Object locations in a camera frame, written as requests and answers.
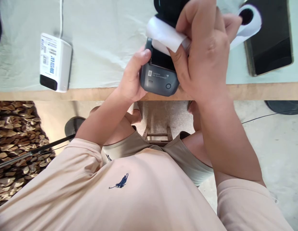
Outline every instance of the floor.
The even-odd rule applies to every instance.
[[[86,118],[97,101],[35,101],[42,128],[50,142],[64,138],[65,123],[74,116]],[[186,111],[187,101],[140,102],[143,121],[137,125],[142,134],[148,125],[151,132],[166,132],[173,137],[184,130],[193,133],[192,116]],[[235,108],[242,122],[272,112],[263,101],[236,101]],[[244,124],[247,136],[260,160],[264,181],[278,200],[285,218],[298,231],[298,115],[273,115]],[[200,191],[216,211],[217,196],[214,177],[200,186]]]

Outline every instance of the metal rod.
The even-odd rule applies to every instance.
[[[19,160],[25,159],[25,158],[27,158],[27,157],[29,157],[29,156],[33,156],[34,154],[36,154],[36,153],[38,153],[38,152],[39,152],[39,155],[40,155],[40,154],[43,153],[42,151],[44,151],[44,150],[46,150],[46,149],[49,149],[49,148],[51,148],[51,147],[53,147],[53,146],[56,146],[56,145],[58,145],[58,144],[61,144],[61,143],[65,142],[65,141],[68,141],[68,140],[70,140],[70,139],[73,139],[74,137],[75,137],[75,134],[70,135],[70,136],[65,137],[65,138],[63,138],[63,139],[61,139],[61,140],[57,140],[57,141],[52,142],[52,143],[50,143],[50,144],[44,145],[44,146],[42,146],[42,147],[40,147],[40,148],[34,149],[34,150],[32,150],[32,151],[30,151],[30,152],[24,154],[24,155],[21,155],[21,156],[19,156],[19,157],[15,157],[15,158],[13,158],[13,159],[11,159],[11,160],[8,160],[8,161],[6,161],[6,162],[4,162],[4,163],[1,163],[1,164],[0,164],[0,169],[3,168],[3,167],[5,167],[5,166],[7,166],[7,165],[13,164],[13,163],[15,163],[15,162],[17,162],[17,161],[19,161]]]

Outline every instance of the stacked firewood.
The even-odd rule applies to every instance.
[[[32,101],[0,101],[0,164],[48,143]],[[46,151],[0,169],[0,206],[46,168]]]

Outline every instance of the wooden table edge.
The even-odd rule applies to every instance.
[[[298,82],[228,84],[234,100],[298,100]],[[115,88],[69,89],[66,93],[51,90],[0,92],[0,100],[105,100]],[[170,97],[148,93],[142,100],[191,100],[180,87]]]

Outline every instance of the smartphone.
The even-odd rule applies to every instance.
[[[261,30],[245,42],[251,76],[259,76],[293,63],[288,0],[247,0],[262,17]]]

